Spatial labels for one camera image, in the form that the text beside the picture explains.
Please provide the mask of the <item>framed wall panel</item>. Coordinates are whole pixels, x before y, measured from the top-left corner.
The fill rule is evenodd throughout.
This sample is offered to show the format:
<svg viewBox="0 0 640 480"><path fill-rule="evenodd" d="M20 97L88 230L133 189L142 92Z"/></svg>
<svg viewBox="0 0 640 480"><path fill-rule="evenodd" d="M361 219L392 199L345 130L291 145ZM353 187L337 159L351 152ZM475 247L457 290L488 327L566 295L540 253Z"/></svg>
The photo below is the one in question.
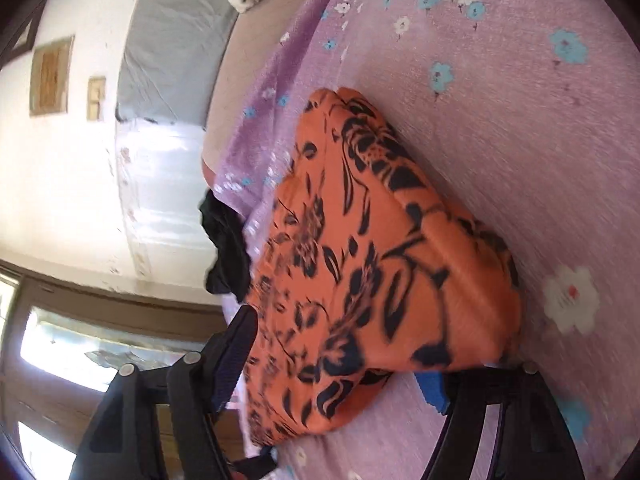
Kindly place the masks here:
<svg viewBox="0 0 640 480"><path fill-rule="evenodd" d="M67 112L74 40L74 36L68 36L35 48L29 86L30 117Z"/></svg>

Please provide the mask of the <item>orange black floral blouse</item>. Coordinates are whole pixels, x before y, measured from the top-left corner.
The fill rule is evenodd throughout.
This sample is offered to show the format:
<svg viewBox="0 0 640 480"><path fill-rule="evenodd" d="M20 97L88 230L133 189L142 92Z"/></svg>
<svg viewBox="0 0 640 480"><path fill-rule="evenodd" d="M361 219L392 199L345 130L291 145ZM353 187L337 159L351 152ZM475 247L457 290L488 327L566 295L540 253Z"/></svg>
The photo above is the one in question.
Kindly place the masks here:
<svg viewBox="0 0 640 480"><path fill-rule="evenodd" d="M392 125L352 89L314 92L247 296L250 438L325 434L390 376L492 365L522 308L508 246L437 192Z"/></svg>

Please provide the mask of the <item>black crumpled garment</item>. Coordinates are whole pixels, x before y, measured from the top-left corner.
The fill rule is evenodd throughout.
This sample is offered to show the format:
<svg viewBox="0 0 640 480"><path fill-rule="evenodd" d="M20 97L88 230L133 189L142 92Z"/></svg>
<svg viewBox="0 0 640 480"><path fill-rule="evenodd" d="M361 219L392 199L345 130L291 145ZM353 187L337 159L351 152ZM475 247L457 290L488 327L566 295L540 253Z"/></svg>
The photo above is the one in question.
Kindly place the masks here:
<svg viewBox="0 0 640 480"><path fill-rule="evenodd" d="M212 295L235 296L242 304L250 290L250 256L243 234L244 223L238 213L208 190L198 210L201 226L217 249L217 257L205 278Z"/></svg>

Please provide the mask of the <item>beige wall switch plate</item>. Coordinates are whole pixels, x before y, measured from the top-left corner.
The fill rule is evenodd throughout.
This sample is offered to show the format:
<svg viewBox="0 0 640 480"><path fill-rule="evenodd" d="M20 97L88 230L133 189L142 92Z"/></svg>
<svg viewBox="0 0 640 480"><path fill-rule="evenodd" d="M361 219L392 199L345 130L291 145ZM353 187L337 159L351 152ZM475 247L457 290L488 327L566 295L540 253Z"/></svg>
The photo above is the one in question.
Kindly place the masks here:
<svg viewBox="0 0 640 480"><path fill-rule="evenodd" d="M104 76L94 76L88 80L87 119L89 122L98 122L102 118L105 88Z"/></svg>

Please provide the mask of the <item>wooden stained glass door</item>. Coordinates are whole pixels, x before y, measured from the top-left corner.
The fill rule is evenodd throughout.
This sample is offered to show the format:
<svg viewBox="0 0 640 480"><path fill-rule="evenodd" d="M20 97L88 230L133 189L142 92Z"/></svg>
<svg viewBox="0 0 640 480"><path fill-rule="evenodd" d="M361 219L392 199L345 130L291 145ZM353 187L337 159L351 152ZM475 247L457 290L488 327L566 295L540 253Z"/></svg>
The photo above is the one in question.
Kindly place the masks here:
<svg viewBox="0 0 640 480"><path fill-rule="evenodd" d="M118 296L1 269L1 426L38 479L65 479L118 370L152 370L224 328L220 307Z"/></svg>

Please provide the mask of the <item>pink quilted mattress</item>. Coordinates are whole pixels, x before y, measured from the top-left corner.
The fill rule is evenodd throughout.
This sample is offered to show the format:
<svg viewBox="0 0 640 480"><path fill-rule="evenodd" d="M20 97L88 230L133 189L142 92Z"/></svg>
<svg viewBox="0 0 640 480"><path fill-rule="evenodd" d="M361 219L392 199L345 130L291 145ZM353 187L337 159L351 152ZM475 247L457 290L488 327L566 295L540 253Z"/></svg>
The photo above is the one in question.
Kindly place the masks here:
<svg viewBox="0 0 640 480"><path fill-rule="evenodd" d="M209 104L202 149L202 173L215 182L243 103L277 49L281 36L306 0L262 0L236 20Z"/></svg>

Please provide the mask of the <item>purple floral bed sheet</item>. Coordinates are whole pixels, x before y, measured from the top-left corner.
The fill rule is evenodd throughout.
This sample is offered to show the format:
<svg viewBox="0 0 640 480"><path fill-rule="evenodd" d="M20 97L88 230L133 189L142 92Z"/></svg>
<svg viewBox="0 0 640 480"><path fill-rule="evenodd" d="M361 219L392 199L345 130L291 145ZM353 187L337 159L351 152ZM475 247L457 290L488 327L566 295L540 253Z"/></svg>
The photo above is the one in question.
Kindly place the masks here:
<svg viewBox="0 0 640 480"><path fill-rule="evenodd" d="M585 475L639 441L639 51L605 0L306 0L243 103L215 182L266 236L306 99L352 87L439 192L511 248L522 355Z"/></svg>

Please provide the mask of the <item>grey pillow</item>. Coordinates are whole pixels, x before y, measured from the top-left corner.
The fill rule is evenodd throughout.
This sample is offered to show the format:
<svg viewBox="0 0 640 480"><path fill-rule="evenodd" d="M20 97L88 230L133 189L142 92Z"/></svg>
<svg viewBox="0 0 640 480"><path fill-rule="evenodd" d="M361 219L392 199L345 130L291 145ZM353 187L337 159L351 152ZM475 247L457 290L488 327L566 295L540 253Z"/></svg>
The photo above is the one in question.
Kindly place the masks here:
<svg viewBox="0 0 640 480"><path fill-rule="evenodd" d="M228 0L137 0L120 64L116 119L205 127L237 17Z"/></svg>

